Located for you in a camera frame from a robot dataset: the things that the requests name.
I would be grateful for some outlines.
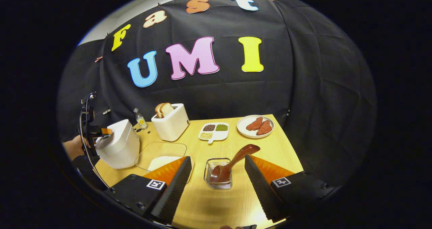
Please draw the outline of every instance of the blue letter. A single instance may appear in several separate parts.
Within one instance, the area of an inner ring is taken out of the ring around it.
[[[156,69],[156,63],[155,63],[155,55],[156,51],[147,52],[142,56],[143,59],[147,60],[147,66],[149,74],[146,78],[143,78],[141,76],[141,73],[139,72],[139,58],[133,59],[128,63],[128,68],[131,70],[131,76],[132,81],[134,84],[138,87],[146,87],[156,80],[158,77],[158,70]]]
[[[257,11],[258,7],[251,6],[249,3],[253,3],[253,0],[235,0],[240,8],[250,11]]]

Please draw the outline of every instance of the pink letter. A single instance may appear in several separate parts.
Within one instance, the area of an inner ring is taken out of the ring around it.
[[[167,47],[165,51],[170,54],[172,62],[171,79],[179,80],[186,76],[186,73],[182,71],[180,64],[183,65],[190,75],[193,75],[198,60],[199,74],[207,75],[218,72],[219,66],[216,65],[212,52],[213,41],[214,38],[211,36],[199,38],[196,40],[191,53],[189,53],[181,44],[174,44]]]

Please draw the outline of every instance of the small bottle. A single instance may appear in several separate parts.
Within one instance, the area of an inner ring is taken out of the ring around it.
[[[134,109],[134,113],[135,113],[136,121],[139,124],[139,127],[141,127],[142,129],[146,129],[148,127],[147,123],[145,122],[144,117],[138,112],[137,108]]]

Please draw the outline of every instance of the seeds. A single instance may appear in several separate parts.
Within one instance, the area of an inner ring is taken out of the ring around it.
[[[216,127],[216,131],[227,131],[228,130],[228,126],[226,126],[225,124],[218,124]]]
[[[206,125],[203,129],[203,131],[213,131],[215,129],[215,125],[214,124],[209,124]]]
[[[211,139],[212,138],[212,136],[213,136],[213,133],[201,133],[201,135],[199,136],[200,138],[203,138],[203,139]]]

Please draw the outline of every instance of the brown spoon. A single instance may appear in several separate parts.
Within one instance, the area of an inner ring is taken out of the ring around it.
[[[210,175],[210,183],[223,183],[228,182],[230,180],[230,172],[232,167],[244,159],[246,155],[251,155],[257,151],[259,151],[261,148],[259,146],[248,144],[241,148],[239,152],[234,156],[234,158],[231,160],[230,163],[228,163],[225,166],[216,166],[211,175]]]

